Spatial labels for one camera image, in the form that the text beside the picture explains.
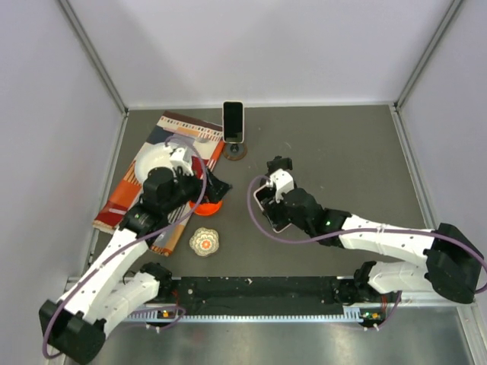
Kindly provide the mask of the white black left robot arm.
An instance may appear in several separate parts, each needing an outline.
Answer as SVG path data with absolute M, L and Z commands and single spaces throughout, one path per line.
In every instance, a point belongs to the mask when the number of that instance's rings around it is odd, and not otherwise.
M 189 202 L 218 203 L 230 190 L 208 169 L 197 176 L 182 166 L 151 168 L 142 179 L 139 200 L 98 259 L 57 301 L 40 307 L 43 356 L 52 360 L 64 354 L 79 364 L 90 363 L 115 327 L 142 304 L 167 300 L 173 285 L 170 272 L 159 264 L 147 264 L 129 284 L 115 287 L 153 242 L 172 229 L 169 213 Z

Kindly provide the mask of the white-cased smartphone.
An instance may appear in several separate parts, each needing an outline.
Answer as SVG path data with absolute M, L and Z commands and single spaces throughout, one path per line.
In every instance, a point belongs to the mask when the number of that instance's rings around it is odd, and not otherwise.
M 240 101 L 226 100 L 222 107 L 223 139 L 226 143 L 244 142 L 244 104 Z

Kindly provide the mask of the black round-base camera stand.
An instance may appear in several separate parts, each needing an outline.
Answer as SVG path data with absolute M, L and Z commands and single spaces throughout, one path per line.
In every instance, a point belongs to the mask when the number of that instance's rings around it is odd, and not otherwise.
M 271 176 L 278 170 L 293 170 L 293 163 L 290 157 L 275 156 L 272 160 L 266 162 L 267 176 Z

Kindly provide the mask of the grey phone stand wooden base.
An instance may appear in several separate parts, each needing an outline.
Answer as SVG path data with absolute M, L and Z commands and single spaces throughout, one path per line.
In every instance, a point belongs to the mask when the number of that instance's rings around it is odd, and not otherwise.
M 241 160 L 247 155 L 247 146 L 245 143 L 225 143 L 222 154 L 227 160 Z

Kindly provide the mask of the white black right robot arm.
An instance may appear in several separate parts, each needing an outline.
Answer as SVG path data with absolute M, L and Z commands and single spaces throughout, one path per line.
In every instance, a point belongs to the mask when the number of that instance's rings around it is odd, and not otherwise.
M 363 300 L 394 291 L 434 291 L 455 303 L 473 302 L 483 256 L 453 224 L 435 230 L 379 224 L 324 208 L 302 188 L 277 196 L 261 186 L 253 197 L 276 233 L 294 225 L 323 246 L 393 258 L 366 262 L 355 271 L 355 292 Z

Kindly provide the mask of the pink-cased phone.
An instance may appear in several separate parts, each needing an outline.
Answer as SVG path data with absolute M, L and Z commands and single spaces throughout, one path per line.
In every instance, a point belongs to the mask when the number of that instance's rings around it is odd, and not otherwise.
M 281 233 L 291 226 L 283 202 L 277 203 L 274 199 L 274 189 L 262 185 L 253 193 L 253 197 L 275 233 Z

